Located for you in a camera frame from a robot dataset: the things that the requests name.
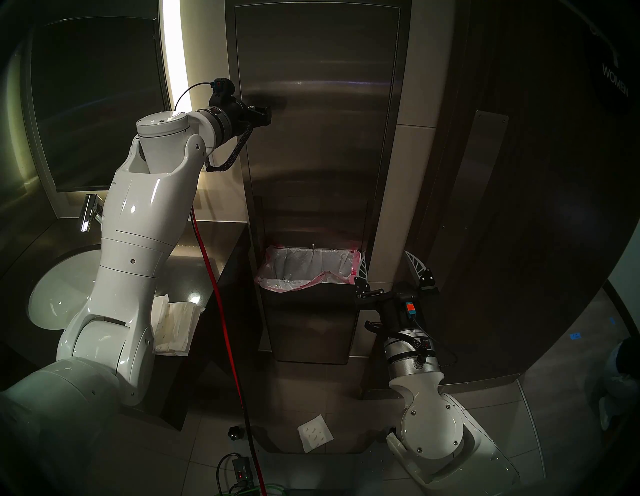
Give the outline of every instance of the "light fixture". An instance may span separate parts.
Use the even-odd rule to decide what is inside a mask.
[[[180,0],[162,0],[162,31],[171,100],[175,104],[180,95],[189,88],[187,66],[184,62],[184,46],[182,44]],[[190,95],[185,95],[180,100],[176,110],[180,112],[191,112],[193,110]]]

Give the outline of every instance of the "red cable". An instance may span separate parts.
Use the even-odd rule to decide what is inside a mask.
[[[198,223],[196,221],[196,215],[193,211],[193,207],[191,207],[191,220],[193,221],[193,230],[196,233],[196,238],[198,239],[198,245],[200,246],[200,252],[202,253],[202,258],[204,260],[204,264],[207,267],[207,272],[209,273],[209,279],[211,279],[211,284],[213,285],[213,292],[216,294],[216,301],[218,302],[218,310],[220,311],[220,321],[222,322],[222,332],[225,336],[225,344],[227,345],[227,355],[229,356],[229,363],[231,364],[231,371],[234,374],[234,380],[236,381],[236,389],[238,391],[238,396],[240,397],[240,406],[244,410],[244,402],[243,395],[240,388],[240,381],[238,380],[238,375],[236,373],[236,364],[234,362],[234,356],[231,352],[231,343],[229,342],[229,334],[227,333],[227,321],[225,320],[225,310],[222,307],[222,298],[220,297],[220,291],[218,290],[218,283],[216,282],[216,277],[213,275],[213,269],[211,268],[211,263],[209,263],[209,256],[207,255],[207,249],[204,247],[204,243],[202,242],[202,238],[200,237],[200,231],[198,230]],[[262,470],[260,470],[260,464],[258,463],[258,457],[253,455],[253,463],[255,465],[255,471],[258,474],[258,481],[260,482],[260,492],[262,496],[267,496],[267,490],[264,487],[264,480],[262,479]]]

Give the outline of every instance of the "paper on floor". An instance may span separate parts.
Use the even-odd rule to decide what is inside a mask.
[[[313,420],[298,427],[298,434],[300,434],[302,448],[305,450],[305,453],[329,441],[333,441],[333,436],[326,426],[326,423],[324,423],[322,415],[318,415]]]
[[[190,301],[169,303],[169,297],[156,296],[151,307],[151,326],[157,355],[186,356],[204,308]]]

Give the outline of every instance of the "countertop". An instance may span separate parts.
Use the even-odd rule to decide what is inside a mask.
[[[201,221],[198,228],[218,278],[246,229],[246,223]],[[59,219],[24,251],[0,280],[4,308],[0,336],[37,367],[55,361],[62,330],[42,329],[29,320],[31,291],[58,262],[76,253],[99,248],[99,224],[94,223],[89,232],[80,232],[77,219]],[[187,223],[158,279],[156,295],[168,294],[170,302],[199,296],[199,304],[206,307],[212,291],[196,237],[191,224]]]

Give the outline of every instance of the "white robotic arm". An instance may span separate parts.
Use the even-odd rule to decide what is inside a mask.
[[[415,278],[419,287],[425,281]],[[387,436],[395,458],[426,494],[485,496],[514,487],[518,472],[493,440],[453,396],[438,393],[444,374],[423,329],[419,292],[404,283],[388,293],[367,290],[360,289],[356,303],[378,311],[382,322],[367,321],[365,327],[385,337],[389,387],[404,398],[399,428]],[[443,460],[456,450],[440,470],[426,470],[427,460]]]
[[[102,210],[102,252],[92,293],[64,329],[57,361],[0,394],[0,420],[63,493],[81,492],[83,464],[121,404],[144,398],[154,362],[150,324],[156,282],[188,221],[209,154],[240,136],[230,166],[271,110],[212,84],[210,106],[138,120]]]

